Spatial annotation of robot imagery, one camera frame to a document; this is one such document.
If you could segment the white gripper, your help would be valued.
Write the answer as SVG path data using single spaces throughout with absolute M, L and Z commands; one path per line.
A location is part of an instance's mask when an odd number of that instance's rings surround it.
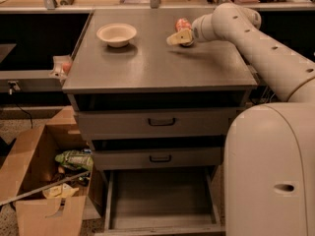
M 212 14 L 197 18 L 192 24 L 192 32 L 189 29 L 183 29 L 169 36 L 166 39 L 166 43 L 168 45 L 190 46 L 193 43 L 193 37 L 199 42 L 216 40 L 217 36 L 212 24 Z

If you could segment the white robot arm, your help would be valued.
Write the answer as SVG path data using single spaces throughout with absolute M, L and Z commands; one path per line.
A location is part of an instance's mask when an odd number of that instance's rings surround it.
M 315 64 L 260 25 L 257 11 L 224 3 L 166 41 L 234 44 L 278 99 L 243 111 L 228 130 L 226 236 L 315 236 Z

